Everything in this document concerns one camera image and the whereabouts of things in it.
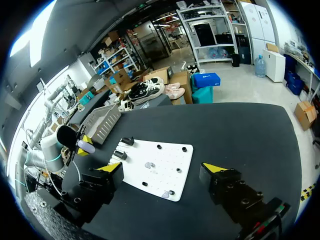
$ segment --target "black trash bin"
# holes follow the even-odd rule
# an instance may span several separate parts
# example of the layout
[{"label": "black trash bin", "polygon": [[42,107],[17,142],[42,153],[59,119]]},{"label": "black trash bin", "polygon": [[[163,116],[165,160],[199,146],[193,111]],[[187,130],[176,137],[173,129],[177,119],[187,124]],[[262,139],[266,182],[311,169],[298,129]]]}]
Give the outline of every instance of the black trash bin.
[{"label": "black trash bin", "polygon": [[240,66],[239,54],[236,54],[236,53],[231,54],[231,64],[232,64],[232,67],[239,67]]}]

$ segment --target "sneaker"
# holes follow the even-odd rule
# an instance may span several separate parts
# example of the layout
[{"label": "sneaker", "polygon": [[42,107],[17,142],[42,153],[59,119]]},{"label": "sneaker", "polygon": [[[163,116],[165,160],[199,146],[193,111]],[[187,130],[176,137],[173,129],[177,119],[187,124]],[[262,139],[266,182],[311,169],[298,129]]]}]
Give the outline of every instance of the sneaker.
[{"label": "sneaker", "polygon": [[164,80],[161,78],[161,77],[153,77],[151,79],[148,79],[146,81],[142,81],[142,82],[139,82],[138,84],[134,85],[132,88],[131,88],[131,92],[135,92],[135,91],[140,91],[141,89],[145,88],[146,87],[146,84],[164,84]]},{"label": "sneaker", "polygon": [[134,105],[139,105],[148,100],[155,99],[160,96],[164,90],[165,85],[163,83],[153,82],[152,80],[145,81],[143,87],[129,93],[129,99]]},{"label": "sneaker", "polygon": [[170,89],[179,89],[181,86],[181,84],[179,82],[176,82],[176,83],[173,83],[173,84],[168,84],[168,85],[165,85],[165,90],[170,90]]},{"label": "sneaker", "polygon": [[168,95],[168,97],[171,100],[175,100],[175,99],[180,98],[183,94],[185,94],[185,89],[179,88],[179,89],[165,90],[165,94]]}]

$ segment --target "white refrigerator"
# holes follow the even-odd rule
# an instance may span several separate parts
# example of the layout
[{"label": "white refrigerator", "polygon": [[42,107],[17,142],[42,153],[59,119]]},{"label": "white refrigerator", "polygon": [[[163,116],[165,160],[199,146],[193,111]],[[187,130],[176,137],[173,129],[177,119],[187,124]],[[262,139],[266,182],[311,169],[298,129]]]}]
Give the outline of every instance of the white refrigerator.
[{"label": "white refrigerator", "polygon": [[263,55],[263,49],[267,49],[267,43],[276,44],[274,29],[265,7],[243,1],[238,3],[248,27],[254,63],[259,55]]}]

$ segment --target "pink sneaker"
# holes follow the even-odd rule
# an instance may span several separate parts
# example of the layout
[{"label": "pink sneaker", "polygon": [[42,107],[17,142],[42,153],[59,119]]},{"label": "pink sneaker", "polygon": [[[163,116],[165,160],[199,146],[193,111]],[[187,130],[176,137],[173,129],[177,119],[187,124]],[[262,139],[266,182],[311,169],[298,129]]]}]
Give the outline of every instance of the pink sneaker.
[{"label": "pink sneaker", "polygon": [[168,84],[168,85],[165,85],[165,90],[170,90],[170,89],[178,89],[180,88],[181,84],[179,82],[176,82],[176,83],[173,83],[173,84]]},{"label": "pink sneaker", "polygon": [[167,94],[171,100],[175,100],[180,98],[183,94],[185,94],[185,89],[178,88],[178,89],[165,90],[165,94]]}]

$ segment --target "black sneaker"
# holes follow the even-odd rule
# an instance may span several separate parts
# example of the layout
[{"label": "black sneaker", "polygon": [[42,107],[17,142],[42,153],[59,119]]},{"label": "black sneaker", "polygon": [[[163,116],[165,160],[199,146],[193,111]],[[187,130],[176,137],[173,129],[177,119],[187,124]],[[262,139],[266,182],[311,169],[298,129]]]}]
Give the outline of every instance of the black sneaker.
[{"label": "black sneaker", "polygon": [[152,81],[153,79],[154,78],[151,78],[151,81],[147,80],[143,82],[143,84],[134,89],[134,91],[131,89],[129,99],[134,105],[139,105],[148,100],[155,99],[164,92],[165,85],[158,81]]},{"label": "black sneaker", "polygon": [[164,84],[164,80],[162,78],[156,76],[156,77],[148,79],[146,81],[139,82],[138,84],[134,85],[131,88],[131,93],[134,93],[136,91],[140,91],[141,89],[144,89],[146,87],[147,83],[153,83],[153,84],[157,84],[157,85],[158,84]]}]

